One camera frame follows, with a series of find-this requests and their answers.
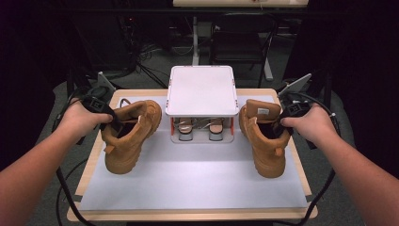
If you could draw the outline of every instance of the tan work boot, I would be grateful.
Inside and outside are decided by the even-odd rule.
[[[112,173],[124,174],[136,165],[144,140],[158,128],[162,110],[158,103],[147,100],[117,108],[115,114],[124,126],[115,131],[107,124],[102,131],[105,165]]]
[[[284,129],[276,137],[273,132],[280,111],[280,105],[248,99],[239,114],[241,132],[252,145],[255,168],[267,178],[279,177],[285,170],[284,149],[290,134]]]

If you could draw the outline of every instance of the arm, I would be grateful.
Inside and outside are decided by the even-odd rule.
[[[0,222],[25,225],[68,150],[98,124],[112,121],[88,112],[80,102],[69,107],[58,128],[0,172]]]
[[[368,226],[399,225],[399,180],[342,140],[322,107],[314,105],[305,116],[281,123],[325,154]]]

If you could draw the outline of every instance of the human hand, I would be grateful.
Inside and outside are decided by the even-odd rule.
[[[328,113],[318,104],[313,104],[303,117],[287,117],[281,120],[281,124],[294,127],[302,137],[316,146],[326,137],[337,136]]]
[[[65,112],[56,130],[80,139],[91,132],[97,124],[112,121],[111,115],[91,113],[82,106],[80,101],[76,100],[72,99],[73,104]]]

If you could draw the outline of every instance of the desk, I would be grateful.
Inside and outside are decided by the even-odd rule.
[[[305,8],[309,0],[173,0],[174,7],[183,8]],[[193,65],[199,65],[197,17],[193,19]],[[264,64],[266,81],[273,81],[269,61]]]
[[[120,97],[126,96],[166,96],[167,89],[132,89],[117,90],[110,102],[111,107],[115,108],[119,104]],[[275,103],[279,103],[277,94],[272,89],[238,89],[237,95],[270,95]],[[302,188],[306,196],[311,195],[311,189],[302,169],[299,157],[296,152],[295,144],[290,139],[288,144],[292,150],[295,168],[298,172]],[[75,192],[78,196],[83,196],[88,188],[91,176],[94,173],[99,155],[103,149],[101,134],[97,136],[88,163],[83,172],[81,181]],[[190,221],[190,220],[244,220],[244,219],[272,219],[272,218],[303,218],[307,208],[264,208],[264,209],[200,209],[200,210],[123,210],[123,211],[81,211],[87,220],[101,221]],[[317,208],[313,209],[311,218],[317,216]],[[68,212],[68,219],[77,221],[72,210]]]

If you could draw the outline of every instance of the white lid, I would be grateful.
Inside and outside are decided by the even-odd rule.
[[[175,66],[166,113],[172,117],[232,117],[239,111],[230,66]]]

